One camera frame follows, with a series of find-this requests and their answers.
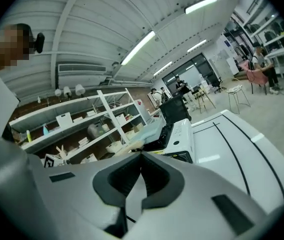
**ceiling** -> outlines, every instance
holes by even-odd
[[[44,34],[43,52],[0,71],[0,77],[18,98],[28,101],[54,92],[56,66],[63,62],[102,65],[105,75],[115,80],[150,83],[153,74],[169,61],[173,64],[157,77],[214,42],[238,3],[218,0],[186,15],[184,8],[198,1],[17,0],[0,27],[29,24],[35,37]],[[151,30],[156,36],[121,66],[124,56]],[[208,42],[187,53],[204,39]]]

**black backpack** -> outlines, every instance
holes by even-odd
[[[250,59],[250,61],[249,61],[249,63],[248,63],[248,68],[250,69],[250,70],[254,70],[255,68],[254,68],[254,64],[253,64],[253,58],[256,58],[256,59],[258,59],[256,56],[253,56],[251,59]]]

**person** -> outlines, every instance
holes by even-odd
[[[158,108],[162,104],[162,94],[155,88],[151,89],[151,94],[156,103],[156,108]]]
[[[190,89],[187,87],[187,84],[183,81],[180,80],[180,77],[178,75],[175,76],[176,83],[175,87],[176,90],[180,92],[181,95],[186,99],[187,104],[192,111],[196,109],[196,104],[195,104],[195,99],[190,91]]]
[[[258,43],[255,42],[253,44],[255,48],[255,53],[252,57],[252,63],[255,70],[261,70],[262,73],[267,76],[269,90],[271,94],[279,94],[279,90],[283,90],[283,88],[279,85],[278,77],[276,74],[276,70],[274,68],[273,63],[268,61],[262,55],[263,47]]]
[[[171,98],[171,96],[166,92],[164,87],[161,87],[161,91],[161,102],[167,102]]]
[[[41,53],[44,39],[42,33],[34,39],[31,28],[27,24],[5,26],[0,30],[0,71],[16,66],[19,60],[28,60],[29,55],[34,54],[35,51]],[[9,141],[13,141],[13,137],[7,123],[18,104],[17,97],[0,78],[0,137]]]

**pink chair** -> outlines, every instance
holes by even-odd
[[[259,86],[264,86],[265,95],[267,95],[267,87],[266,83],[268,82],[268,78],[262,73],[261,70],[250,70],[249,68],[249,61],[246,60],[245,62],[239,65],[245,72],[248,81],[251,83],[252,94],[253,94],[253,84],[257,84]]]

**floor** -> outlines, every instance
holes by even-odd
[[[239,116],[263,133],[284,156],[284,90],[278,95],[269,93],[265,95],[264,89],[254,84],[252,94],[251,84],[247,80],[242,80],[239,83],[243,85],[243,91],[251,105],[249,107],[240,104]],[[279,84],[284,88],[284,78],[279,78]],[[222,110],[230,110],[229,98],[226,92],[209,93],[208,96],[215,104],[216,109],[210,103],[206,105],[206,110],[202,109],[202,113],[200,113],[199,109],[196,109],[190,113],[192,123],[203,120]],[[242,94],[239,94],[238,98],[240,103],[246,103]],[[235,101],[232,99],[231,108],[237,112]]]

